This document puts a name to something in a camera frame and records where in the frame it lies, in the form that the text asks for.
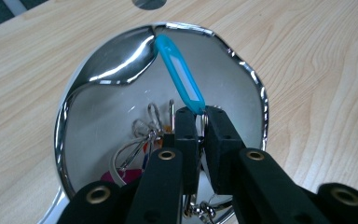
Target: table surface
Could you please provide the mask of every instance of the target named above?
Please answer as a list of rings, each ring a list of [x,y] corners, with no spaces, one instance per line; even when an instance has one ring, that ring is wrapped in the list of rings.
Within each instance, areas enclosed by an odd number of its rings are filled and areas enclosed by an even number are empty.
[[[152,11],[130,0],[47,1],[0,25],[0,223],[35,223],[52,203],[53,127],[78,65],[156,21],[207,27],[257,71],[267,150],[298,185],[358,189],[358,0],[169,0]]]

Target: wood grain surface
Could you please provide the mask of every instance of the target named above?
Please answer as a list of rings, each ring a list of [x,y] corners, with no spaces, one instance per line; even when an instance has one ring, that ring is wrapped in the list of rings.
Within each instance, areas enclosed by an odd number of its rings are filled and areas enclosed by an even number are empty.
[[[269,98],[268,152],[306,189],[358,189],[358,0],[50,0],[0,25],[0,223],[36,223],[60,185],[58,102],[96,47],[156,21],[218,33],[257,71]]]

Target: wooden table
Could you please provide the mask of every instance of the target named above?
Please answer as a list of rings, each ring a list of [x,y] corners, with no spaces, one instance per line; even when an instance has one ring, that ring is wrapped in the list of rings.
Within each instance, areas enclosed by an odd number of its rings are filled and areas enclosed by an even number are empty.
[[[263,80],[267,150],[298,185],[358,189],[358,0],[48,1],[0,25],[0,223],[35,223],[60,185],[53,126],[64,86],[107,39],[156,21],[221,35]]]

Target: reflective surface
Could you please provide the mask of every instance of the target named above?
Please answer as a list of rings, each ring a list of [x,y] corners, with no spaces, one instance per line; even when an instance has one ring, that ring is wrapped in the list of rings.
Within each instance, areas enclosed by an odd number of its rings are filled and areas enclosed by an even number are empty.
[[[155,103],[163,124],[170,123],[168,102],[183,106],[163,61],[154,49],[165,34],[181,50],[205,98],[221,106],[247,147],[265,150],[268,98],[255,71],[212,31],[182,23],[145,26],[119,35],[98,48],[74,73],[62,100],[55,129],[55,155],[62,186],[71,199],[108,171],[109,158],[131,140],[131,124],[147,118]],[[198,201],[213,197],[200,179]],[[216,221],[232,215],[222,210]]]

